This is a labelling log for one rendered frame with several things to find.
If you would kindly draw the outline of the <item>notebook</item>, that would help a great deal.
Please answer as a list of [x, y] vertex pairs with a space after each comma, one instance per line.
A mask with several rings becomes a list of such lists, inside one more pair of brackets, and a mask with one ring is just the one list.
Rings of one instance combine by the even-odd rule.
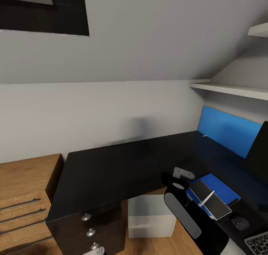
[[[189, 184], [189, 189], [200, 201], [204, 201], [207, 196], [212, 193], [212, 190], [202, 180]], [[232, 212], [232, 210], [215, 193], [213, 193], [203, 205], [215, 220], [219, 220], [223, 216]]]

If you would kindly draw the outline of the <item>folder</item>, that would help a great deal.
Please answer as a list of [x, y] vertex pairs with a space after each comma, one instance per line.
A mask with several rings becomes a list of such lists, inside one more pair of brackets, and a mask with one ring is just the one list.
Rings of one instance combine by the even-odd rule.
[[[220, 181], [218, 178], [216, 178], [214, 175], [211, 173], [196, 180], [191, 182], [190, 184], [193, 184], [195, 182], [198, 182], [202, 180], [214, 193], [230, 208], [234, 204], [236, 204], [241, 197], [235, 193], [231, 188], [226, 186], [222, 181]], [[195, 201], [197, 204], [200, 202], [200, 200], [195, 196], [195, 194], [190, 190], [186, 190], [186, 194], [189, 197], [191, 201]], [[211, 213], [204, 207], [202, 206], [204, 211], [210, 216], [210, 218], [213, 220], [214, 217], [211, 215]]]

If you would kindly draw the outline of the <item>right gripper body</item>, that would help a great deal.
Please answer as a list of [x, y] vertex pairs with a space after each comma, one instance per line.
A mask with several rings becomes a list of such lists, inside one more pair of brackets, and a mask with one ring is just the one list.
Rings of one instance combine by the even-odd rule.
[[183, 187], [185, 188], [185, 191], [187, 190], [188, 182], [186, 180], [183, 180], [181, 178], [177, 179], [177, 178], [173, 177], [170, 174], [164, 173], [163, 179], [162, 179], [162, 184], [168, 186], [168, 183], [171, 182], [171, 181], [179, 182], [180, 184], [183, 185]]

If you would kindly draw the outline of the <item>pen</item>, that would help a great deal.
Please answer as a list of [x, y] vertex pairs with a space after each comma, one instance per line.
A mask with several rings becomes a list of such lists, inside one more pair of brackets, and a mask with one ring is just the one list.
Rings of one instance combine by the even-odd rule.
[[[201, 205], [203, 205], [211, 196], [212, 196], [212, 194], [214, 193], [214, 191], [212, 191], [212, 193], [210, 193], [208, 196], [207, 196], [207, 198], [204, 200], [204, 201], [202, 201], [202, 204]], [[200, 206], [201, 206], [200, 205]]]

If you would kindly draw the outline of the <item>keyboard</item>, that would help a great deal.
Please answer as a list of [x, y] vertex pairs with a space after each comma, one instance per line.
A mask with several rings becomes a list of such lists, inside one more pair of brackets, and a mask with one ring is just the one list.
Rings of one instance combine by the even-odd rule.
[[268, 255], [268, 232], [244, 239], [254, 255]]

